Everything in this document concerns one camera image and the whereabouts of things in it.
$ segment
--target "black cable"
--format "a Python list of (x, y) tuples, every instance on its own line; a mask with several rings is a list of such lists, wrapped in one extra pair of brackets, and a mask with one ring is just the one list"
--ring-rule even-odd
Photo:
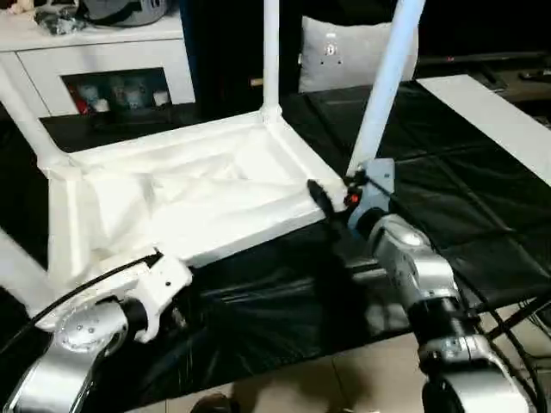
[(148, 266), (150, 267), (153, 263), (157, 262), (158, 259), (160, 259), (161, 256), (162, 256), (162, 254), (160, 252), (157, 252), (157, 254), (152, 255), (152, 256), (141, 257), (138, 260), (129, 262), (128, 264), (124, 264), (124, 265), (122, 265), (118, 268), (112, 269), (112, 270), (108, 271), (107, 273), (102, 274), (99, 277), (95, 278), (94, 280), (90, 280), (88, 282), (85, 282), (83, 285), (78, 286), (77, 288), (70, 291), (69, 293), (67, 293), (63, 297), (61, 297), (59, 299), (56, 299), (48, 307), (46, 307), (44, 310), (42, 310), (41, 312), (36, 314), (34, 317), (32, 317), (23, 327), (21, 327), (19, 329), (19, 331), (17, 331), (17, 333), (15, 333), (14, 336), (12, 336), (8, 340), (8, 342), (6, 342), (3, 345), (2, 349), (0, 349), (0, 358), (11, 347), (15, 346), (26, 334), (28, 334), (33, 329), (33, 327), (42, 318), (47, 316), (50, 312), (52, 312), (53, 310), (55, 310), (56, 308), (58, 308), (60, 305), (64, 304), (68, 300), (72, 299), (76, 295), (79, 295), (82, 291), (87, 290), (88, 288), (93, 287), (95, 284), (97, 284), (99, 282), (102, 282), (102, 281), (106, 280), (107, 278), (112, 277), (113, 275), (116, 275), (116, 274), (120, 273), (120, 271), (124, 271), (125, 269), (129, 269), (129, 268), (133, 267), (134, 265), (140, 264), (142, 262), (147, 263)]
[[(418, 219), (415, 218), (415, 216), (398, 199), (398, 197), (396, 197), (396, 195), (394, 195), (394, 194), (391, 194), (388, 190), (386, 190), (384, 187), (382, 187), (377, 181), (373, 180), (367, 174), (366, 174), (366, 179), (368, 180), (368, 183), (371, 183), (374, 187), (379, 189), (385, 196), (387, 196), (396, 205), (396, 207), (401, 209), (403, 211), (403, 213), (406, 215), (406, 220), (409, 220), (412, 225), (417, 226), (419, 228), (419, 230), (424, 232), (424, 234), (429, 239), (429, 241), (432, 244), (432, 247), (435, 249), (435, 251), (438, 254), (440, 254), (441, 256), (443, 256), (443, 254), (439, 251), (438, 246), (436, 245), (436, 243), (434, 243), (432, 241), (432, 239), (430, 238), (429, 232), (427, 232), (427, 230), (425, 230), (423, 223), (421, 223)], [(517, 337), (511, 331), (511, 329), (509, 329), (505, 325), (504, 320), (501, 318), (501, 316), (499, 316), (498, 312), (493, 310), (493, 308), (492, 308), (490, 302), (488, 301), (488, 299), (486, 298), (486, 296), (460, 271), (457, 271), (457, 270), (454, 269), (454, 274), (457, 276), (458, 279), (461, 280), (461, 282), (463, 282), (463, 284), (465, 284), (465, 286), (467, 286), (467, 288), (469, 290), (471, 290), (473, 292), (473, 294), (477, 297), (477, 299), (482, 303), (482, 305), (486, 308), (486, 310), (488, 310), (490, 315), (496, 321), (496, 323), (498, 324), (498, 327), (507, 336), (507, 338), (509, 339), (509, 341), (511, 342), (511, 344), (513, 345), (513, 347), (517, 351), (518, 355), (520, 356), (521, 360), (523, 361), (523, 364), (526, 366), (526, 370), (528, 371), (530, 379), (532, 380), (532, 383), (534, 385), (535, 394), (534, 394), (534, 392), (527, 392), (529, 397), (530, 397), (530, 400), (532, 400), (532, 398), (534, 397), (534, 400), (532, 400), (532, 403), (534, 403), (534, 406), (536, 407), (538, 413), (547, 413), (548, 412), (548, 405), (547, 405), (547, 400), (546, 400), (546, 397), (545, 397), (545, 391), (543, 390), (542, 383), (539, 380), (539, 378), (537, 376), (537, 372), (534, 369), (534, 366), (532, 365), (532, 362), (529, 359), (529, 355), (526, 352), (526, 350), (524, 349), (524, 346), (522, 345), (522, 343), (520, 343), (518, 341)], [(513, 375), (513, 377), (515, 377), (521, 383), (521, 386), (526, 391), (526, 388), (529, 388), (529, 385), (524, 380), (524, 378), (522, 377), (522, 375), (518, 371), (518, 369), (516, 369), (512, 365), (512, 363), (508, 359), (506, 359), (506, 357), (504, 358), (504, 363), (508, 366), (508, 368), (510, 368), (511, 375)]]

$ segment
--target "white shelf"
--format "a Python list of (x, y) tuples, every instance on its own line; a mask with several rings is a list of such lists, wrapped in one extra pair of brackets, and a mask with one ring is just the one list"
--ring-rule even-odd
[(93, 28), (53, 36), (34, 22), (34, 12), (11, 15), (0, 11), (0, 52), (52, 47), (100, 45), (128, 41), (183, 39), (180, 11), (173, 9), (158, 22), (138, 28)]

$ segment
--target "black plastic sheet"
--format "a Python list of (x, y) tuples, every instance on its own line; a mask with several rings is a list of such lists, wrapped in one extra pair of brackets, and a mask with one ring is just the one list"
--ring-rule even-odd
[[(343, 174), (368, 93), (292, 96), (284, 117)], [(396, 194), (413, 218), (493, 306), (551, 287), (551, 190), (474, 126), (405, 84), (380, 155), (396, 159)], [(388, 279), (366, 273), (358, 282), (347, 266), (362, 244), (336, 233), (311, 225), (195, 270), (157, 339), (106, 360), (85, 411), (129, 410), (406, 331)], [(13, 371), (29, 363), (9, 362)]]

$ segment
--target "white fabric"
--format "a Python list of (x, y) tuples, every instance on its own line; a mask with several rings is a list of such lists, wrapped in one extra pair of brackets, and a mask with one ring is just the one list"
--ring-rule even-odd
[[(387, 48), (390, 27), (391, 23), (345, 27), (303, 17), (300, 92), (373, 84)], [(417, 56), (416, 35), (402, 80), (412, 79)]]
[(72, 154), (50, 173), (50, 276), (156, 246), (202, 266), (323, 218), (306, 181), (343, 208), (341, 179), (280, 117), (259, 113)]

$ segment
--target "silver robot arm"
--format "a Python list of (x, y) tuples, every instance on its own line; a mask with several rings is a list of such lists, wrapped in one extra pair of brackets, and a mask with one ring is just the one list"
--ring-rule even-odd
[(4, 413), (80, 411), (97, 364), (126, 337), (128, 318), (116, 302), (92, 305), (60, 320), (49, 348), (27, 371)]
[(25, 373), (3, 413), (78, 413), (102, 360), (125, 340), (149, 342), (172, 298), (192, 279), (177, 258), (157, 253), (151, 264), (116, 269), (113, 278), (69, 302), (52, 340)]
[(389, 214), (392, 192), (392, 160), (375, 159), (349, 181), (345, 202), (352, 210), (349, 228), (368, 240), (417, 338), (419, 366), (428, 378), (425, 412), (528, 413), (523, 394), (463, 308), (448, 261), (418, 228)]

